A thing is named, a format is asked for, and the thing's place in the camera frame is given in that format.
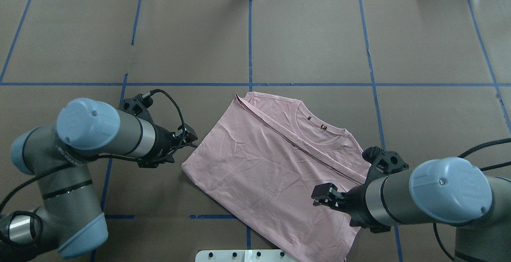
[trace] wire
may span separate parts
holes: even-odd
[[[170,94],[168,94],[166,91],[164,90],[161,90],[161,89],[154,89],[154,90],[151,90],[150,91],[151,93],[151,96],[154,95],[155,93],[163,93],[168,99],[170,99],[170,101],[174,104],[174,106],[176,107],[177,109],[177,113],[179,114],[179,118],[181,120],[181,127],[184,131],[184,119],[183,119],[183,113],[181,113],[181,109],[179,108],[179,106],[177,105],[176,101],[170,96]]]
[[[493,141],[490,141],[490,142],[485,142],[485,143],[482,143],[480,145],[472,147],[471,149],[469,149],[469,150],[465,151],[464,153],[460,154],[458,157],[459,158],[465,158],[465,157],[471,155],[472,153],[474,153],[476,151],[479,151],[481,149],[485,149],[486,147],[493,146],[493,145],[504,144],[504,143],[509,143],[509,142],[511,142],[511,138],[504,138],[504,139],[500,139],[500,140],[493,140]],[[488,167],[484,167],[484,168],[481,168],[480,170],[481,171],[488,171],[488,170],[491,170],[491,169],[498,169],[500,167],[509,166],[509,165],[511,165],[511,161],[500,163],[500,164],[495,164],[495,165],[488,166]],[[450,260],[454,261],[454,257],[451,254],[449,254],[449,252],[445,248],[444,244],[440,240],[440,235],[438,235],[438,229],[436,228],[436,223],[433,223],[433,231],[435,232],[436,242],[438,242],[438,245],[440,246],[442,251],[447,255],[447,257],[449,257]]]
[[[483,149],[483,148],[486,148],[486,147],[489,147],[489,146],[493,146],[493,145],[499,145],[499,144],[504,144],[504,143],[509,143],[511,142],[511,138],[504,138],[504,139],[500,139],[500,140],[493,140],[493,141],[490,141],[490,142],[485,142],[485,143],[482,143],[478,146],[474,146],[472,147],[471,149],[465,151],[464,153],[460,154],[460,158],[465,158],[469,155],[471,155],[472,153],[474,153],[475,151],[478,151],[480,149]]]
[[[62,166],[58,166],[58,167],[55,167],[54,169],[50,169],[48,171],[45,171],[39,175],[36,175],[35,177],[27,180],[26,182],[23,182],[22,184],[20,184],[18,187],[16,187],[15,189],[13,189],[13,191],[11,191],[9,194],[7,194],[7,196],[4,198],[4,200],[2,201],[2,203],[0,204],[0,213],[2,213],[2,211],[4,210],[5,208],[5,205],[7,205],[7,202],[9,202],[9,200],[11,200],[11,198],[20,190],[22,190],[24,187],[32,184],[33,182],[36,182],[37,180],[43,178],[43,177],[46,177],[50,174],[53,174],[57,171],[61,171],[61,170],[64,170],[64,169],[68,169],[70,167],[73,167],[74,165],[73,164],[65,164],[65,165],[62,165]],[[42,236],[42,219],[40,218],[39,215],[36,215],[35,213],[32,213],[32,212],[29,212],[29,211],[14,211],[13,212],[13,218],[16,217],[16,216],[20,216],[20,215],[24,215],[24,216],[29,216],[35,220],[37,220],[37,222],[39,223],[40,225],[40,229],[39,231],[37,232],[37,234],[35,235],[35,237],[33,238],[33,240],[31,242],[26,242],[26,243],[18,243],[18,242],[15,242],[13,240],[11,240],[11,238],[8,238],[6,237],[2,231],[0,231],[0,240],[2,242],[4,242],[5,244],[9,245],[9,246],[12,246],[12,247],[19,247],[19,248],[23,248],[23,247],[29,247],[33,244],[36,244],[37,242],[39,242],[39,240],[41,239],[41,236]]]
[[[451,261],[454,261],[454,257],[449,254],[447,249],[444,247],[444,244],[440,240],[440,235],[438,235],[438,229],[436,228],[436,223],[433,223],[433,231],[435,232],[436,242],[438,242],[438,245],[440,245],[440,248],[442,248],[442,251],[449,257]]]
[[[508,161],[508,162],[504,162],[504,163],[500,163],[500,164],[495,164],[495,165],[488,166],[488,167],[483,167],[483,168],[481,168],[481,171],[488,171],[488,170],[492,170],[492,169],[499,169],[501,167],[510,166],[510,165],[511,165],[511,161]]]

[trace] folded t-shirt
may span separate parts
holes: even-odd
[[[319,120],[300,100],[237,95],[182,169],[205,193],[300,262],[345,259],[359,228],[314,207],[314,186],[363,184],[369,169],[346,129]]]

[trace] blue tape line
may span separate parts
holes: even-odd
[[[128,82],[128,74],[124,75],[123,88],[121,91],[121,98],[119,104],[124,100],[124,93],[126,92],[126,83]],[[108,191],[108,182],[110,181],[110,172],[112,170],[112,159],[108,159],[108,166],[106,167],[105,183],[103,184],[103,193],[101,195],[101,210],[105,209],[106,193]]]
[[[91,253],[91,262],[95,261],[95,249]]]
[[[398,259],[403,262],[403,251],[401,250],[401,239],[399,238],[398,226],[394,226],[394,236],[396,237],[396,244],[398,245]]]
[[[378,119],[378,128],[380,130],[380,141],[383,149],[385,149],[385,136],[383,136],[383,126],[380,114],[380,104],[378,103],[378,94],[376,93],[376,81],[374,79],[374,69],[372,67],[371,54],[369,53],[369,38],[367,37],[367,27],[365,24],[364,5],[362,0],[358,0],[360,4],[360,15],[362,18],[362,27],[364,30],[365,48],[367,50],[367,62],[369,63],[369,69],[371,69],[371,83],[372,83],[372,95],[374,96],[374,106],[376,107],[376,117]],[[398,227],[394,227],[394,234],[396,236],[396,246],[398,251],[399,262],[403,262],[403,253],[401,251],[401,240],[399,238]]]
[[[486,51],[486,47],[484,47],[484,43],[481,38],[481,33],[479,32],[479,27],[477,26],[477,21],[476,21],[475,15],[474,15],[474,10],[472,9],[471,0],[467,0],[467,3],[469,4],[470,16],[472,17],[472,22],[474,22],[474,28],[476,30],[479,44],[481,45],[484,59],[486,60],[486,64],[488,66],[491,80],[493,81],[493,86],[495,86],[495,91],[497,92],[497,98],[499,99],[500,108],[502,109],[502,112],[504,113],[504,119],[506,120],[507,131],[509,131],[509,133],[511,134],[511,123],[509,122],[509,116],[507,115],[506,106],[504,105],[504,102],[502,101],[502,96],[500,95],[500,89],[498,87],[497,80],[495,78],[495,74],[493,73],[493,68],[491,67],[491,63],[489,62],[488,53]]]
[[[133,219],[135,219],[135,215],[105,215],[105,219],[133,220]]]
[[[380,104],[378,103],[378,94],[376,93],[376,82],[374,80],[374,71],[372,67],[372,59],[369,54],[369,39],[367,37],[367,27],[365,24],[364,6],[362,0],[358,0],[360,4],[360,15],[362,17],[362,27],[364,30],[365,49],[367,51],[367,62],[369,63],[369,69],[371,70],[371,83],[372,83],[372,95],[374,96],[374,106],[376,107],[376,117],[378,118],[378,128],[380,130],[380,142],[383,149],[385,149],[385,137],[383,136],[382,118],[380,115]]]
[[[252,237],[250,236],[251,235],[251,231],[250,231],[250,227],[248,227],[247,225],[247,249],[252,249]]]
[[[237,219],[235,215],[190,215],[190,220],[201,220],[201,219]]]
[[[27,12],[29,11],[30,2],[32,0],[27,1],[27,5],[25,6],[25,10],[23,11],[22,18],[20,20],[20,24],[18,25],[18,29],[16,30],[16,34],[14,35],[14,38],[11,43],[11,48],[9,49],[9,53],[7,54],[7,58],[4,63],[4,68],[2,69],[2,74],[0,74],[0,82],[4,80],[5,72],[7,71],[7,66],[9,65],[9,60],[11,60],[12,52],[14,51],[14,46],[16,45],[16,41],[18,40],[18,35],[20,34],[20,31],[22,30],[22,25],[25,20],[25,17],[27,16]]]
[[[112,169],[112,159],[108,159],[108,166],[106,167],[105,183],[103,184],[103,193],[101,194],[101,211],[105,209],[106,191],[108,189],[108,181],[110,180],[110,171]]]
[[[135,23],[133,24],[133,36],[131,37],[131,45],[135,44],[135,33],[137,33],[137,24],[139,23],[139,13],[140,13],[140,4],[142,0],[139,0],[139,4],[137,5],[137,14],[135,15]]]
[[[248,0],[248,91],[252,91],[252,1]]]

